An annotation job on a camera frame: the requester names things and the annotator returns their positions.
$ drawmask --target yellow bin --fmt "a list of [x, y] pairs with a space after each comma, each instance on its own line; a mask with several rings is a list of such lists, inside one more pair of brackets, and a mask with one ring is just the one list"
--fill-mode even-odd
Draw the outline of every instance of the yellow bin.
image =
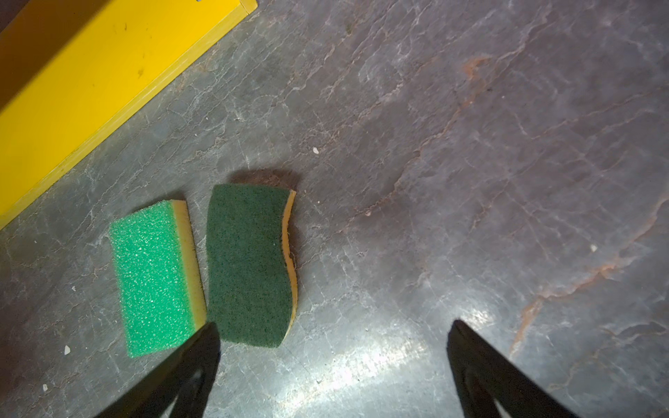
[[0, 33], [0, 229], [257, 6], [31, 0]]

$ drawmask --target marble surface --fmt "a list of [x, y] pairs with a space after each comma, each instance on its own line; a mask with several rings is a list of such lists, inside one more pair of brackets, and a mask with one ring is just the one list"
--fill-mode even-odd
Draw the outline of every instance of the marble surface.
[[[583, 417], [669, 417], [669, 4], [261, 1], [0, 231], [4, 416], [88, 417], [126, 355], [109, 223], [298, 191], [280, 348], [223, 343], [208, 417], [460, 417], [462, 318]], [[64, 355], [65, 346], [71, 352]]]

